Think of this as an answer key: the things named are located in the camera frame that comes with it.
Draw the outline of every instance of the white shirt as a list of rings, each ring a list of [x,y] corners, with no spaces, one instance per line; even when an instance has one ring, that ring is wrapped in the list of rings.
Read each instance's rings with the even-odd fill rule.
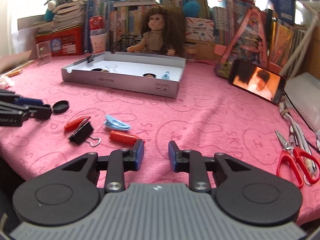
[[[257,90],[257,84],[254,84],[254,85],[249,86],[248,90],[253,92],[253,93],[255,93],[255,94],[257,94],[257,95],[259,95],[259,96],[261,96],[261,97],[263,97],[263,98],[265,98],[265,99],[268,99],[268,100],[271,101],[272,95],[271,95],[270,90],[267,88],[267,86],[265,86],[263,88],[263,90],[258,91]]]

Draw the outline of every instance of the cup with face print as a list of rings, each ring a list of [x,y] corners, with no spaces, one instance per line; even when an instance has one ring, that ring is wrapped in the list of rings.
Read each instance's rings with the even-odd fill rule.
[[[108,34],[90,36],[92,49],[95,53],[106,51]]]

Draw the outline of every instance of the screw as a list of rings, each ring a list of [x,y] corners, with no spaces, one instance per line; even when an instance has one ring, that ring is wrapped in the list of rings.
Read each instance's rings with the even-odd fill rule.
[[[121,184],[119,182],[110,182],[107,184],[107,189],[109,190],[119,190],[121,188]]]
[[[200,181],[195,184],[195,189],[197,190],[205,190],[208,188],[208,184],[206,182]]]
[[[157,185],[156,187],[153,187],[153,189],[154,189],[154,190],[156,190],[156,191],[159,191],[159,190],[161,190],[161,189],[162,189],[162,187],[161,187],[161,186],[159,186],[159,185]]]

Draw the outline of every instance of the pink tablecloth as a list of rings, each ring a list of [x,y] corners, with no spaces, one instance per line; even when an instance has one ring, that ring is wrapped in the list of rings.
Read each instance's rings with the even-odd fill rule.
[[[288,135],[288,124],[278,108],[260,98],[230,86],[213,74],[213,65],[187,64],[176,99],[62,82],[61,67],[80,57],[55,58],[47,65],[33,64],[13,77],[12,90],[25,97],[40,98],[47,104],[68,100],[70,109],[44,122],[29,119],[18,128],[0,128],[5,160],[24,179],[40,175],[89,151],[109,155],[123,145],[109,140],[103,121],[110,114],[132,125],[131,133],[145,140],[140,171],[127,172],[126,182],[188,182],[187,174],[174,174],[168,161],[168,142],[181,149],[192,148],[203,155],[225,152],[275,174],[281,146],[274,133]],[[96,148],[68,141],[63,126],[73,119],[90,115],[92,136],[101,137]],[[306,137],[313,133],[297,117]],[[100,176],[102,186],[105,173]],[[320,182],[304,186],[303,206],[298,224],[320,217]]]

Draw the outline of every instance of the phone screen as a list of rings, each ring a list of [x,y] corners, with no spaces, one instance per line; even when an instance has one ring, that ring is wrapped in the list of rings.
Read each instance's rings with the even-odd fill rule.
[[[231,72],[233,85],[274,104],[280,102],[285,85],[281,76],[243,61],[235,62]]]

